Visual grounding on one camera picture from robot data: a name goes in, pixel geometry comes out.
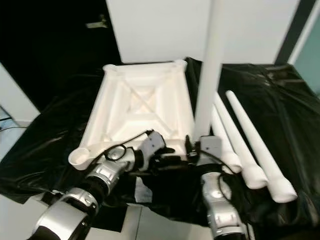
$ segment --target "black cable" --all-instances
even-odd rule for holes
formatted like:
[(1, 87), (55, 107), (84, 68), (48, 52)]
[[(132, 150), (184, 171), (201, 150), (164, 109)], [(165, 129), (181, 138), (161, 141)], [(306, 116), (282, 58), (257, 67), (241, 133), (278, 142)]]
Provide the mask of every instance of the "black cable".
[(10, 119), (12, 119), (12, 117), (10, 117), (10, 116), (5, 117), (5, 118), (1, 118), (1, 119), (0, 119), (0, 122), (6, 121), (6, 120), (10, 120)]
[(108, 151), (110, 151), (111, 149), (116, 148), (116, 147), (118, 147), (118, 146), (123, 146), (124, 144), (127, 144), (127, 143), (131, 142), (132, 140), (139, 138), (139, 137), (142, 136), (143, 134), (148, 134), (148, 133), (150, 133), (150, 130), (144, 131), (144, 132), (140, 133), (139, 135), (130, 138), (129, 140), (126, 140), (126, 141), (124, 141), (124, 142), (122, 142), (122, 143), (119, 143), (119, 144), (117, 144), (117, 145), (113, 145), (113, 146), (107, 148), (106, 150), (102, 151), (98, 156), (96, 156), (96, 157), (92, 160), (90, 166), (94, 166), (94, 165), (97, 163), (97, 161), (98, 161), (104, 154), (106, 154)]
[[(232, 174), (236, 175), (236, 173), (235, 173), (234, 171), (232, 171), (232, 169), (231, 169), (224, 161), (222, 161), (220, 158), (216, 157), (215, 155), (212, 155), (211, 153), (209, 153), (209, 152), (207, 152), (207, 151), (201, 150), (200, 152), (203, 153), (203, 154), (205, 154), (205, 155), (207, 155), (207, 156), (209, 156), (209, 157), (211, 157), (212, 159), (218, 161), (218, 162), (221, 163), (222, 165), (226, 166), (226, 167), (230, 170), (230, 172), (231, 172)], [(222, 179), (224, 176), (226, 176), (226, 175), (230, 175), (230, 174), (228, 174), (227, 172), (223, 171), (223, 172), (219, 175), (219, 177), (218, 177), (218, 187), (219, 187), (219, 191), (221, 192), (222, 196), (223, 196), (231, 205), (233, 205), (232, 202), (231, 202), (231, 200), (230, 200), (229, 198), (227, 198), (227, 196), (225, 195), (225, 193), (222, 191), (222, 188), (221, 188), (221, 179)]]
[(200, 150), (200, 152), (201, 152), (202, 154), (207, 155), (207, 156), (209, 156), (210, 158), (218, 161), (218, 162), (221, 163), (222, 165), (226, 166), (226, 167), (230, 170), (230, 172), (233, 173), (234, 175), (236, 174), (236, 173), (235, 173), (234, 171), (232, 171), (232, 169), (231, 169), (224, 161), (222, 161), (220, 158), (216, 157), (215, 155), (212, 155), (211, 153), (209, 153), (209, 152), (207, 152), (207, 151)]
[[(124, 149), (124, 152), (122, 153), (122, 155), (119, 156), (118, 159), (112, 159), (112, 158), (108, 157), (106, 153), (110, 152), (110, 150), (112, 150), (112, 149), (116, 149), (117, 147), (122, 147), (122, 148)], [(117, 145), (113, 145), (113, 146), (109, 147), (109, 148), (108, 148), (107, 150), (105, 150), (104, 152), (105, 152), (104, 157), (105, 157), (106, 160), (111, 161), (111, 162), (115, 162), (115, 161), (119, 160), (120, 158), (122, 158), (124, 155), (126, 155), (126, 153), (127, 153), (127, 148), (126, 148), (125, 145), (123, 145), (123, 144), (121, 143), (121, 144), (117, 144)]]
[(3, 131), (8, 130), (8, 129), (26, 129), (26, 127), (24, 127), (24, 126), (12, 126), (12, 127), (1, 129), (0, 132), (3, 132)]

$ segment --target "white floor tile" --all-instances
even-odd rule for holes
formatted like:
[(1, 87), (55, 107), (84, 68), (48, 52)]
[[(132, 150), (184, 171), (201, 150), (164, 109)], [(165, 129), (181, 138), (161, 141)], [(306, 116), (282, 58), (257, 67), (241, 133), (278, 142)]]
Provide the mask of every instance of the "white floor tile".
[(141, 207), (128, 207), (122, 227), (122, 232), (91, 228), (85, 240), (135, 240), (141, 210)]
[(25, 204), (0, 195), (0, 240), (25, 240), (47, 207), (29, 198)]
[(208, 227), (184, 222), (172, 221), (152, 212), (147, 207), (142, 209), (136, 240), (212, 240)]

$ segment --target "black tarp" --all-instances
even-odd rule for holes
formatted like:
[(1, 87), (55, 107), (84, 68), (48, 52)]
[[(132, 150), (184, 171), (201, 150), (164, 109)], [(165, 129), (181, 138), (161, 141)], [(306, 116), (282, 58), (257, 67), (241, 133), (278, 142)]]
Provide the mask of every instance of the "black tarp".
[[(201, 62), (191, 58), (186, 61), (186, 80), (194, 110)], [(85, 172), (69, 166), (68, 155), (79, 145), (102, 74), (73, 76), (69, 87), (30, 125), (0, 163), (1, 194), (23, 203), (41, 192), (64, 192), (84, 176)], [(278, 204), (272, 201), (267, 189), (252, 191), (240, 176), (225, 177), (242, 220), (253, 224), (257, 233), (260, 229), (269, 230), (274, 238), (319, 226), (319, 99), (290, 65), (224, 65), (219, 93), (240, 131), (225, 97), (226, 90), (236, 94), (298, 193), (296, 201)], [(146, 206), (169, 219), (206, 226), (199, 177), (192, 166), (142, 176), (153, 192), (152, 203)], [(134, 203), (135, 181), (135, 176), (125, 174), (107, 203)]]

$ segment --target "floor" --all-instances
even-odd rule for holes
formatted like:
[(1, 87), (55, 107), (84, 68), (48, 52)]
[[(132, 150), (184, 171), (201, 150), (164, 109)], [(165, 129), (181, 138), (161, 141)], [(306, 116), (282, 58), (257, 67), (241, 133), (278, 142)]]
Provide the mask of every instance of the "floor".
[[(6, 114), (0, 109), (0, 118)], [(0, 123), (1, 128), (16, 127), (14, 121)], [(0, 161), (23, 134), (24, 128), (12, 128), (0, 132)], [(25, 240), (47, 206), (39, 196), (18, 204), (0, 195), (0, 240)], [(176, 222), (160, 216), (146, 207), (130, 206), (122, 232), (92, 228), (86, 240), (212, 240), (210, 229), (198, 225)]]

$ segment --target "white cylinder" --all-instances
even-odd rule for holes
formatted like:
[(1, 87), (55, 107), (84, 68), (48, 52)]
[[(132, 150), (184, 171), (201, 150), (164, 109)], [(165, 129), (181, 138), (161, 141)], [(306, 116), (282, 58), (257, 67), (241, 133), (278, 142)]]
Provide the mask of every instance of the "white cylinder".
[(215, 94), (215, 107), (222, 120), (226, 133), (229, 136), (234, 151), (240, 158), (242, 164), (241, 174), (245, 184), (250, 189), (261, 189), (265, 187), (268, 183), (268, 179), (261, 167), (257, 165), (218, 93)]
[(294, 187), (282, 174), (276, 161), (272, 157), (246, 111), (241, 106), (236, 95), (232, 91), (227, 91), (226, 96), (259, 164), (269, 180), (267, 186), (272, 199), (277, 203), (288, 203), (295, 200), (297, 198), (297, 193)]
[[(238, 155), (234, 152), (231, 146), (226, 130), (221, 122), (215, 105), (212, 107), (212, 119), (211, 126), (215, 136), (221, 138), (222, 141), (222, 153), (221, 160), (228, 165), (229, 168), (235, 173), (240, 173), (242, 170), (242, 164)], [(231, 173), (228, 168), (224, 169), (227, 173)]]
[(211, 0), (206, 48), (195, 108), (192, 136), (194, 141), (209, 134), (212, 104), (219, 85), (225, 36), (229, 25), (229, 19), (226, 16), (233, 6), (229, 2), (229, 0)]
[(89, 159), (90, 159), (90, 151), (85, 147), (76, 148), (68, 156), (69, 163), (79, 171), (83, 171), (87, 169), (87, 167), (91, 163)]

